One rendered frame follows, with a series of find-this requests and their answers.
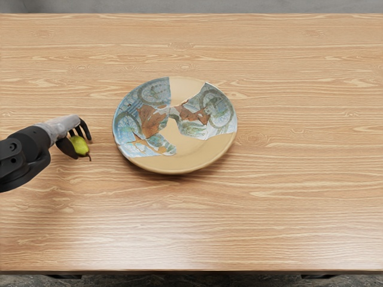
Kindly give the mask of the green pear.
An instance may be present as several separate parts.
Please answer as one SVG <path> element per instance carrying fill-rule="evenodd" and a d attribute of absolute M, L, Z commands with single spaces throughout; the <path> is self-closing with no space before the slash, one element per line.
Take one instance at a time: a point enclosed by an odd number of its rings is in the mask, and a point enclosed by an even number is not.
<path fill-rule="evenodd" d="M 77 155 L 88 157 L 89 161 L 92 160 L 89 147 L 84 138 L 81 136 L 71 136 L 69 140 L 71 141 Z"/>

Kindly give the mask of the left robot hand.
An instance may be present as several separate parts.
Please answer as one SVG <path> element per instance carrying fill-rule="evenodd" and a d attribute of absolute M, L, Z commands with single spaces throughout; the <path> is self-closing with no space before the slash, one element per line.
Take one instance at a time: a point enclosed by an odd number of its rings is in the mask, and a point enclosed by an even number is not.
<path fill-rule="evenodd" d="M 86 122 L 78 115 L 71 114 L 53 118 L 42 123 L 36 123 L 33 127 L 43 129 L 43 131 L 48 134 L 50 146 L 55 144 L 65 155 L 75 160 L 78 159 L 79 156 L 88 157 L 89 161 L 92 160 L 90 157 L 90 151 L 82 153 L 76 152 L 75 146 L 73 146 L 71 140 L 67 138 L 67 134 L 69 133 L 71 138 L 78 136 L 83 138 L 83 141 L 85 141 L 85 139 L 88 141 L 92 140 L 92 136 Z"/>

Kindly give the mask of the tan plate with blue pattern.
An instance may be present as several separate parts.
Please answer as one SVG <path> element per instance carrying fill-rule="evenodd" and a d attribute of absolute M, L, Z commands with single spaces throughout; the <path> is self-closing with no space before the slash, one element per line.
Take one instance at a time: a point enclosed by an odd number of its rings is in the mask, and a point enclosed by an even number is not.
<path fill-rule="evenodd" d="M 113 118 L 117 148 L 131 163 L 160 174 L 209 166 L 235 140 L 238 118 L 216 86 L 190 77 L 147 81 L 121 100 Z"/>

